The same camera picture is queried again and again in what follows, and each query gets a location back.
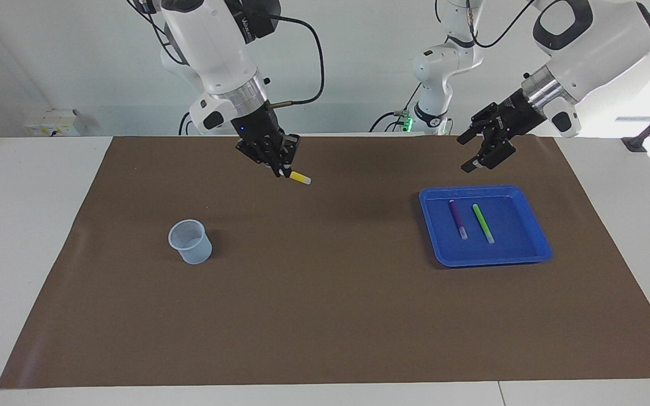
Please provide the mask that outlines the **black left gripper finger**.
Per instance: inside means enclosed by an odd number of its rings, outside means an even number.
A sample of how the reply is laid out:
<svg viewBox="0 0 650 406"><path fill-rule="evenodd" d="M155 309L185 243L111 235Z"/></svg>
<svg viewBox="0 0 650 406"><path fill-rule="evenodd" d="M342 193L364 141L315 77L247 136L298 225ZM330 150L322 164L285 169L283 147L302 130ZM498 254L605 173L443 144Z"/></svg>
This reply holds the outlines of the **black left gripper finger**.
<svg viewBox="0 0 650 406"><path fill-rule="evenodd" d="M501 132L500 105L493 102L485 106L471 118L470 127L457 136L457 142L465 145L478 134L483 136L484 145L496 145Z"/></svg>
<svg viewBox="0 0 650 406"><path fill-rule="evenodd" d="M483 141L478 154L461 165L465 173L476 169L495 169L516 152L516 147L511 142L499 136L483 136Z"/></svg>

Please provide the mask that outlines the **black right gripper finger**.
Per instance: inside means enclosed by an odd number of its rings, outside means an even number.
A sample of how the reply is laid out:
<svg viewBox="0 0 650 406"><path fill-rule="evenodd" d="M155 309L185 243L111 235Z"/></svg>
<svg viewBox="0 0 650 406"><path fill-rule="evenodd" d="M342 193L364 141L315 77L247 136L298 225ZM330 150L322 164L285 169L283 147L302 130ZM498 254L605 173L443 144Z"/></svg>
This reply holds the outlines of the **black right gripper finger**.
<svg viewBox="0 0 650 406"><path fill-rule="evenodd" d="M279 133L278 137L278 176L290 176L292 162L296 157L300 136Z"/></svg>
<svg viewBox="0 0 650 406"><path fill-rule="evenodd" d="M263 164L269 167L276 177L282 177L279 152L274 149L270 140L256 140L254 142L240 140L236 144L236 149L255 164Z"/></svg>

